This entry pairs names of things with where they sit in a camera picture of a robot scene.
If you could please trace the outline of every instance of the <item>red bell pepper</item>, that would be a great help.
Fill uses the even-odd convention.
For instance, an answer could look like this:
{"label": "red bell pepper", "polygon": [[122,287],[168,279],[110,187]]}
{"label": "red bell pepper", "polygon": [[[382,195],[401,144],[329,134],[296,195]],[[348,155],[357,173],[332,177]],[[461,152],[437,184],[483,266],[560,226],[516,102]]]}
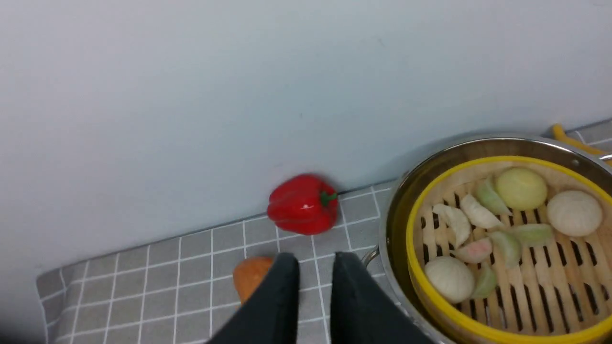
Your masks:
{"label": "red bell pepper", "polygon": [[300,174],[270,194],[268,217],[286,231],[314,235],[332,228],[338,216],[338,194],[314,174]]}

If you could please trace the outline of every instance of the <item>yellow steamer rim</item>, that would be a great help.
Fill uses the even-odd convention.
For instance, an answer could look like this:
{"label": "yellow steamer rim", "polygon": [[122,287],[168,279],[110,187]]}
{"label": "yellow steamer rim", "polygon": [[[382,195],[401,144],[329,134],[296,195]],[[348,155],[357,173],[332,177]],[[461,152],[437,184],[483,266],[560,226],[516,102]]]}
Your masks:
{"label": "yellow steamer rim", "polygon": [[421,209],[425,197],[430,193],[430,191],[432,191],[434,187],[436,187],[439,183],[441,183],[450,175],[458,171],[474,167],[476,165],[495,162],[517,162],[536,164],[545,168],[564,173],[574,178],[576,181],[582,183],[584,186],[590,189],[593,194],[598,195],[600,200],[606,202],[606,206],[612,206],[612,196],[602,190],[597,184],[593,183],[584,176],[566,167],[541,159],[515,155],[504,155],[479,158],[465,163],[461,163],[453,168],[450,168],[446,172],[441,173],[423,189],[423,192],[421,192],[421,194],[418,196],[416,202],[414,203],[411,209],[411,212],[408,217],[408,223],[406,226],[406,251],[408,254],[409,275],[412,283],[416,287],[419,299],[423,301],[425,309],[432,316],[432,318],[447,332],[469,332],[470,334],[473,334],[476,338],[478,338],[478,342],[488,341],[492,343],[507,344],[576,344],[596,343],[598,341],[603,340],[604,336],[609,334],[612,330],[612,316],[608,316],[603,321],[600,321],[597,324],[586,329],[562,335],[523,335],[487,326],[472,319],[468,315],[465,315],[464,313],[456,309],[451,303],[446,301],[434,289],[433,285],[425,276],[425,273],[419,263],[419,258],[417,257],[417,252],[414,244],[414,229],[417,221],[420,220],[419,209]]}

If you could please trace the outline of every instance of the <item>bamboo steamer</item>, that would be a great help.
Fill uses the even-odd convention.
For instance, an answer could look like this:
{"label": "bamboo steamer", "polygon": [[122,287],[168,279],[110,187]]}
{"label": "bamboo steamer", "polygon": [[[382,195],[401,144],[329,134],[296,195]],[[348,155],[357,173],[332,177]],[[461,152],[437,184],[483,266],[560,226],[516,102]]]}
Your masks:
{"label": "bamboo steamer", "polygon": [[[604,212],[600,228],[586,237],[554,231],[543,247],[525,247],[518,266],[506,269],[501,254],[489,258],[498,287],[488,298],[448,303],[427,280],[423,268],[436,256],[454,249],[454,234],[432,213],[434,204],[459,207],[487,176],[511,167],[525,167],[548,184],[548,199],[565,190],[595,197]],[[534,211],[502,215],[507,226],[548,223],[545,205]],[[424,309],[444,332],[464,343],[599,343],[612,331],[612,197],[598,184],[571,168],[521,155],[495,155],[459,163],[439,174],[422,190],[406,227],[409,278]],[[472,226],[475,241],[487,230]],[[475,275],[480,265],[469,264]]]}

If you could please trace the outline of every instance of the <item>gray tiled surface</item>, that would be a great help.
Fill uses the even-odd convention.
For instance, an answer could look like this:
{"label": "gray tiled surface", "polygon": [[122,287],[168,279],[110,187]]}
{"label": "gray tiled surface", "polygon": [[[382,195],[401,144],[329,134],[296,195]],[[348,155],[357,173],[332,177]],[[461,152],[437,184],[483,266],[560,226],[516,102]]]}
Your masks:
{"label": "gray tiled surface", "polygon": [[[612,122],[570,136],[612,150]],[[341,195],[336,226],[318,236],[286,232],[259,217],[43,274],[37,288],[48,343],[206,341],[239,307],[233,267],[246,256],[278,252],[300,260],[298,343],[328,343],[333,254],[371,250],[391,186]],[[393,297],[378,258],[368,270]]]}

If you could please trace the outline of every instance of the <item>yellow hose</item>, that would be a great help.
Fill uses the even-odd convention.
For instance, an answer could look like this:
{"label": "yellow hose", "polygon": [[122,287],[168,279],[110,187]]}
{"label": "yellow hose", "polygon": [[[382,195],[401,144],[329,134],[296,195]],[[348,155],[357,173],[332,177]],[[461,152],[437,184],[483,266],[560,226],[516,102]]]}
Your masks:
{"label": "yellow hose", "polygon": [[580,148],[587,153],[591,153],[591,154],[605,154],[606,153],[600,149],[593,148],[591,146],[587,146],[586,144],[578,140],[574,140],[573,138],[567,136],[565,134],[565,130],[563,130],[563,127],[560,124],[553,125],[553,136],[555,140],[561,141],[563,143],[567,143],[576,148]]}

